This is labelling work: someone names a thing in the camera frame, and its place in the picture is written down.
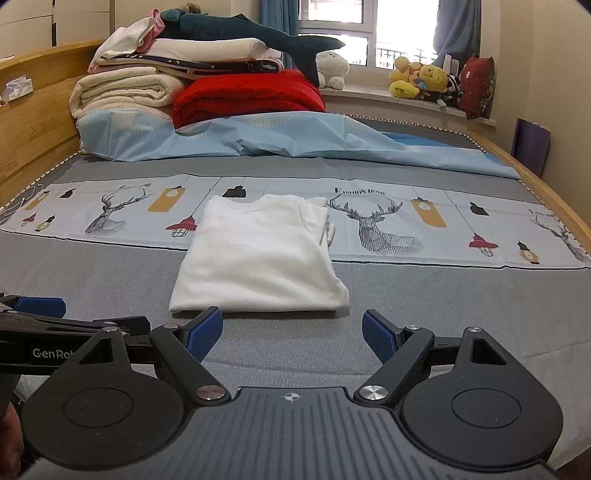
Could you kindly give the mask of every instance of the shark plush toy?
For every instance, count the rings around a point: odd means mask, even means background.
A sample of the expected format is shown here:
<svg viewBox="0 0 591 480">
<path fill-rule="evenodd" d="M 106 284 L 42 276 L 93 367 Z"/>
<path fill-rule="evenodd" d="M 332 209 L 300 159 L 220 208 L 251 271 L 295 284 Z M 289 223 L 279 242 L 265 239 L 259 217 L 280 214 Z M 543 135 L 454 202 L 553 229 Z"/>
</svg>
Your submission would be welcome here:
<svg viewBox="0 0 591 480">
<path fill-rule="evenodd" d="M 316 54 L 345 46 L 340 40 L 331 37 L 288 35 L 275 28 L 253 22 L 242 14 L 235 17 L 214 17 L 173 8 L 162 12 L 161 18 L 166 27 L 160 38 L 202 41 L 258 38 L 267 47 L 287 53 L 295 66 L 317 87 L 319 81 Z"/>
</svg>

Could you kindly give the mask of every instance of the blue gripper pad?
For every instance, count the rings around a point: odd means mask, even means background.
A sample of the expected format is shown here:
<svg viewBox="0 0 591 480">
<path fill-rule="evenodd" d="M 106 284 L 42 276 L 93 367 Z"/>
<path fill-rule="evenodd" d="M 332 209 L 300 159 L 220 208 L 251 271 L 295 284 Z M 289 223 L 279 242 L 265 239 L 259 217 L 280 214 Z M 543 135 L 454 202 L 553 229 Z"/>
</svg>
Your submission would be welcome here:
<svg viewBox="0 0 591 480">
<path fill-rule="evenodd" d="M 396 339 L 376 318 L 365 312 L 362 321 L 363 339 L 374 351 L 379 361 L 386 363 L 396 350 Z"/>
<path fill-rule="evenodd" d="M 63 318 L 66 314 L 66 302 L 60 298 L 21 297 L 14 304 L 17 312 Z"/>
<path fill-rule="evenodd" d="M 189 332 L 187 350 L 198 361 L 203 361 L 222 335 L 223 316 L 220 309 L 214 310 Z"/>
</svg>

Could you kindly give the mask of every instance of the red comforter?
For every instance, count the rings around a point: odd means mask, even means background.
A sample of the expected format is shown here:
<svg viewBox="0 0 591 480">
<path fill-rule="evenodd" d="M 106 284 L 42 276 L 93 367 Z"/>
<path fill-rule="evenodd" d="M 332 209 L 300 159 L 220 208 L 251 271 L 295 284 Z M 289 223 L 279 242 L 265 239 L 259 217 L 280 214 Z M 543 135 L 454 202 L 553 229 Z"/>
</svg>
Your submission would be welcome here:
<svg viewBox="0 0 591 480">
<path fill-rule="evenodd" d="M 175 128 L 248 113 L 326 112 L 318 89 L 298 70 L 214 75 L 195 81 L 176 100 Z"/>
</svg>

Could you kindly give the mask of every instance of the red pillow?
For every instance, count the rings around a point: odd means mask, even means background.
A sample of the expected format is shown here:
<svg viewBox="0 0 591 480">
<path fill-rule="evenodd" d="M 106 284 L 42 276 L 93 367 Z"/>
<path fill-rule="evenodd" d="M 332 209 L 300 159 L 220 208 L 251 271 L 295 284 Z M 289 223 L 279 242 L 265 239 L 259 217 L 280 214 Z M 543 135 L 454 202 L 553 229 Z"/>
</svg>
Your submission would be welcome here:
<svg viewBox="0 0 591 480">
<path fill-rule="evenodd" d="M 495 61 L 493 58 L 471 57 L 460 74 L 460 97 L 458 108 L 466 112 L 468 119 L 484 113 L 495 91 Z"/>
</svg>

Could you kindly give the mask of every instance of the wooden bed frame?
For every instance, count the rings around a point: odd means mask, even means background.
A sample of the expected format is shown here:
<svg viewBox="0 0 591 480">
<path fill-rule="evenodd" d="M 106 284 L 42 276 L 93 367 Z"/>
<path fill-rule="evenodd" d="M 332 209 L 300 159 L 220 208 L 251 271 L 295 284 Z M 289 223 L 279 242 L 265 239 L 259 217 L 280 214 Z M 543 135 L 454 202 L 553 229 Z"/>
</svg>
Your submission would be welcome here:
<svg viewBox="0 0 591 480">
<path fill-rule="evenodd" d="M 79 137 L 68 99 L 101 40 L 41 50 L 0 63 L 0 88 L 21 75 L 33 80 L 34 92 L 0 106 L 0 206 L 59 162 L 78 152 Z M 591 229 L 550 187 L 503 149 L 483 137 L 469 135 L 485 150 L 512 166 L 523 183 L 552 210 L 582 247 L 591 252 Z M 565 478 L 586 478 L 591 451 L 561 469 Z"/>
</svg>

